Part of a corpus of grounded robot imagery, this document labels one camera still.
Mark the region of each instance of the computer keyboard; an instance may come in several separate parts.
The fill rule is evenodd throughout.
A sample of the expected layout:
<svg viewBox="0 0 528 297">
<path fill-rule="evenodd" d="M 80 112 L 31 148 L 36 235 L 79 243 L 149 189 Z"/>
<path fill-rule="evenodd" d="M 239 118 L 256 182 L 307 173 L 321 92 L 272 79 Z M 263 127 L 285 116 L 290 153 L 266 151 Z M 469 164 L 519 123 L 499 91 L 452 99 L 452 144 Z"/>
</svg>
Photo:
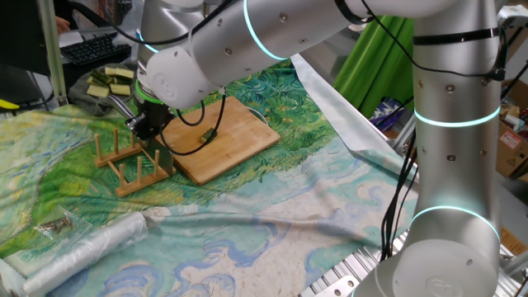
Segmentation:
<svg viewBox="0 0 528 297">
<path fill-rule="evenodd" d="M 129 45 L 113 45 L 112 40 L 117 33 L 99 36 L 75 45 L 64 46 L 60 49 L 62 55 L 74 65 L 81 66 L 100 59 L 118 54 L 129 53 Z"/>
</svg>

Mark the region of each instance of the metal frame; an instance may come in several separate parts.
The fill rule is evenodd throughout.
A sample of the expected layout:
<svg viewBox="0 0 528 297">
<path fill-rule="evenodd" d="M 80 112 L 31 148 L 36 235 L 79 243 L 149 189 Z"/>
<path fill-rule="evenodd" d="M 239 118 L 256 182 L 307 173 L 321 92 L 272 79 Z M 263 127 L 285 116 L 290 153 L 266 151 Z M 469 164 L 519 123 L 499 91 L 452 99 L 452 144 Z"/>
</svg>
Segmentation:
<svg viewBox="0 0 528 297">
<path fill-rule="evenodd" d="M 394 240 L 394 251 L 403 249 L 408 231 Z M 381 251 L 375 247 L 360 247 L 345 260 L 327 271 L 321 278 L 309 285 L 298 297 L 336 297 L 351 296 L 356 287 L 379 264 Z M 511 253 L 501 246 L 501 254 Z M 502 268 L 498 273 L 497 289 L 494 297 L 512 297 L 520 287 L 522 280 L 510 277 Z"/>
<path fill-rule="evenodd" d="M 523 252 L 521 255 L 512 258 L 510 263 L 506 265 L 503 270 L 509 276 L 524 271 L 528 267 L 528 251 Z"/>
<path fill-rule="evenodd" d="M 48 65 L 51 75 L 54 96 L 59 106 L 68 104 L 66 85 L 64 84 L 63 63 L 60 57 L 59 33 L 55 22 L 55 9 L 53 1 L 38 0 L 40 19 L 44 32 L 46 50 L 48 52 Z"/>
<path fill-rule="evenodd" d="M 411 118 L 405 124 L 405 126 L 402 129 L 402 132 L 398 135 L 398 138 L 396 139 L 388 139 L 387 144 L 390 145 L 393 150 L 399 154 L 404 155 L 407 150 L 406 145 L 407 142 L 411 139 L 411 136 L 413 136 L 413 131 L 416 129 L 416 116 L 412 114 Z"/>
</svg>

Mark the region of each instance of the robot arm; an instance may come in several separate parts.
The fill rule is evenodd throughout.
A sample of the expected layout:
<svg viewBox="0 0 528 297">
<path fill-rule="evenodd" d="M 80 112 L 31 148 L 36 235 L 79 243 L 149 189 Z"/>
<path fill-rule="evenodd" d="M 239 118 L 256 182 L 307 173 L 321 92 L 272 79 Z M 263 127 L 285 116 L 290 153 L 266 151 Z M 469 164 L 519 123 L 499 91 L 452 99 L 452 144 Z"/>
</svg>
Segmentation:
<svg viewBox="0 0 528 297">
<path fill-rule="evenodd" d="M 186 41 L 142 48 L 140 84 L 168 106 L 194 106 L 215 89 L 368 17 L 363 1 L 235 1 Z M 415 18 L 421 182 L 404 250 L 380 263 L 353 295 L 493 296 L 500 246 L 493 172 L 501 86 L 483 75 L 460 74 L 488 73 L 495 64 L 500 44 L 495 3 L 365 1 L 376 14 Z M 177 2 L 147 0 L 145 9 L 150 5 L 175 11 Z M 156 31 L 153 27 L 162 30 L 158 21 L 144 21 L 142 32 Z"/>
<path fill-rule="evenodd" d="M 376 14 L 425 17 L 454 1 L 369 4 Z M 205 94 L 306 50 L 363 17 L 367 12 L 360 0 L 240 0 L 191 33 L 185 43 L 152 56 L 147 79 L 140 80 L 165 104 L 188 108 Z"/>
</svg>

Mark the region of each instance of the white fabric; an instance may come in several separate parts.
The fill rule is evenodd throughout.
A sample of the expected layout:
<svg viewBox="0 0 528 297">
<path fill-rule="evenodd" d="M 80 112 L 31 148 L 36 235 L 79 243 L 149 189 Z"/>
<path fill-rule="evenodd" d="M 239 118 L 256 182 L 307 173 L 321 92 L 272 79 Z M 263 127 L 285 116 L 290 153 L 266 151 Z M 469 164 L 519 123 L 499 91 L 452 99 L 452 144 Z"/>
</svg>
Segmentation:
<svg viewBox="0 0 528 297">
<path fill-rule="evenodd" d="M 394 153 L 379 132 L 354 106 L 329 85 L 300 54 L 291 57 L 300 82 L 345 145 L 352 151 L 377 149 Z"/>
</svg>

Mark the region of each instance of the cardboard box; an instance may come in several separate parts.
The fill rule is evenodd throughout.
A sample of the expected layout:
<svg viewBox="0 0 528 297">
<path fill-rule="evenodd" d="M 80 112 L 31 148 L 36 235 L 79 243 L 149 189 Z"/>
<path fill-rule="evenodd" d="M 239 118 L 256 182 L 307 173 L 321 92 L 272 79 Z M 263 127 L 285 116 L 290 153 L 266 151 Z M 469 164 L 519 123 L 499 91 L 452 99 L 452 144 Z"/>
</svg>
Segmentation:
<svg viewBox="0 0 528 297">
<path fill-rule="evenodd" d="M 528 160 L 528 143 L 504 123 L 499 124 L 497 171 L 511 177 Z"/>
<path fill-rule="evenodd" d="M 528 86 L 522 81 L 514 86 L 509 97 L 521 111 L 528 108 Z M 497 171 L 504 177 L 528 182 L 528 142 L 501 122 L 497 148 Z"/>
</svg>

